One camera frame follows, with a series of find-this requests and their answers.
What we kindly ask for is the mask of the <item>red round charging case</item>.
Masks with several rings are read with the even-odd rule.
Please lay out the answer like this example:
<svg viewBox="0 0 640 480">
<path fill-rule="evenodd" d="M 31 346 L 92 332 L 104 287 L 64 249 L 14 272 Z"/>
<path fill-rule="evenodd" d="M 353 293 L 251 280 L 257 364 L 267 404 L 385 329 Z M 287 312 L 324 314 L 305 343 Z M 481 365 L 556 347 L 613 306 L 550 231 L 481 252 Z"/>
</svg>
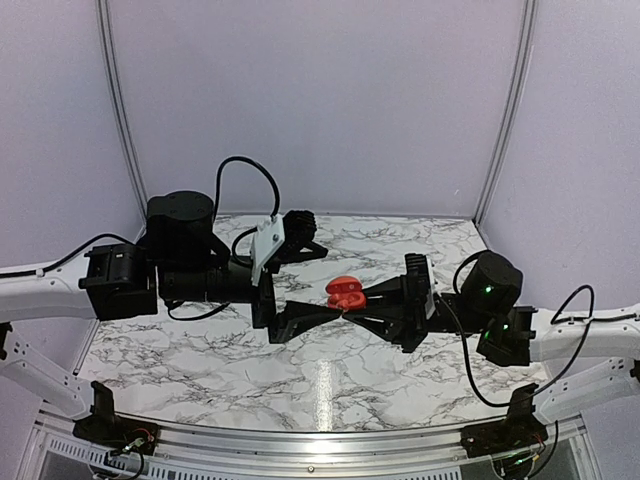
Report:
<svg viewBox="0 0 640 480">
<path fill-rule="evenodd" d="M 349 311 L 366 307 L 367 299 L 362 283 L 353 276 L 337 277 L 327 284 L 325 290 L 330 308 Z"/>
</svg>

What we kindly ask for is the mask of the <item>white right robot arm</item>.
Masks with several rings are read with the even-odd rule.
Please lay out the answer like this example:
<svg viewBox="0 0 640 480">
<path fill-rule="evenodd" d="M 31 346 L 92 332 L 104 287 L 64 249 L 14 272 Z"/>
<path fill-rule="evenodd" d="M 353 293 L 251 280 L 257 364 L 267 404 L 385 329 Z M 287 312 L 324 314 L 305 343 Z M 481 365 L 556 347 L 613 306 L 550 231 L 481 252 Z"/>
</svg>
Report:
<svg viewBox="0 0 640 480">
<path fill-rule="evenodd" d="M 409 265 L 404 275 L 366 288 L 355 305 L 337 303 L 344 319 L 413 352 L 429 333 L 476 335 L 477 353 L 499 367 L 565 360 L 544 385 L 512 395 L 507 407 L 520 407 L 495 430 L 506 448 L 534 431 L 533 417 L 545 424 L 594 406 L 639 393 L 639 308 L 598 311 L 590 301 L 571 313 L 519 306 L 523 273 L 505 257 L 483 250 L 464 260 L 470 272 L 454 280 L 450 294 L 426 286 Z"/>
</svg>

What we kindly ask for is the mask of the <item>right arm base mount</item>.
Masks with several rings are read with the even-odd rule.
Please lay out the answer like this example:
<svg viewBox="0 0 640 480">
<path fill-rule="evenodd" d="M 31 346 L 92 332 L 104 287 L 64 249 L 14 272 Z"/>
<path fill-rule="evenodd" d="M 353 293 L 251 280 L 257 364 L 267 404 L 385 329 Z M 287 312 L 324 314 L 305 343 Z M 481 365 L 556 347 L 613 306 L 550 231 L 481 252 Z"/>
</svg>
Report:
<svg viewBox="0 0 640 480">
<path fill-rule="evenodd" d="M 534 417 L 531 395 L 538 387 L 532 383 L 511 395 L 506 416 L 501 420 L 463 427 L 460 445 L 468 458 L 494 455 L 546 441 L 546 426 Z"/>
</svg>

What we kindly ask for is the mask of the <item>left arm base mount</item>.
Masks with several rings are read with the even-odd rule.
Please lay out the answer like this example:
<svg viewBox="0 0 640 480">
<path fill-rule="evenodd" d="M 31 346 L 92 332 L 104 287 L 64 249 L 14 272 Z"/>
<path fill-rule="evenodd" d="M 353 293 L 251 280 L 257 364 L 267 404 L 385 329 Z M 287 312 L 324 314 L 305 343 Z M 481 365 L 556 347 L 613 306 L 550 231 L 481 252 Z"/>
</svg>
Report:
<svg viewBox="0 0 640 480">
<path fill-rule="evenodd" d="M 115 412 L 113 392 L 98 381 L 90 382 L 92 403 L 89 413 L 74 421 L 73 436 L 125 452 L 131 450 L 152 455 L 156 449 L 159 425 L 150 421 L 123 417 Z"/>
</svg>

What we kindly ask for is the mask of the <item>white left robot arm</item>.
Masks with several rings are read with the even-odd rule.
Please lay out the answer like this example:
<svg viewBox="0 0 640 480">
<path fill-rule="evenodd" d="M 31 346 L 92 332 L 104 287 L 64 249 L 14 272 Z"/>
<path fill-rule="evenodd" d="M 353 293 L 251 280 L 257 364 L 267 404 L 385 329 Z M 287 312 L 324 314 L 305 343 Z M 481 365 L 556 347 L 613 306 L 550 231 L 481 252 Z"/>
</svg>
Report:
<svg viewBox="0 0 640 480">
<path fill-rule="evenodd" d="M 273 343 L 337 319 L 335 308 L 290 302 L 276 307 L 272 277 L 282 265 L 324 258 L 308 211 L 273 212 L 252 232 L 248 256 L 215 233 L 217 207 L 207 195 L 177 191 L 151 198 L 136 242 L 101 234 L 47 266 L 1 276 L 1 373 L 57 406 L 106 445 L 125 438 L 112 391 L 86 381 L 32 350 L 16 331 L 25 320 L 78 318 L 100 322 L 169 314 L 187 303 L 215 313 L 232 304 L 251 309 L 255 328 Z"/>
</svg>

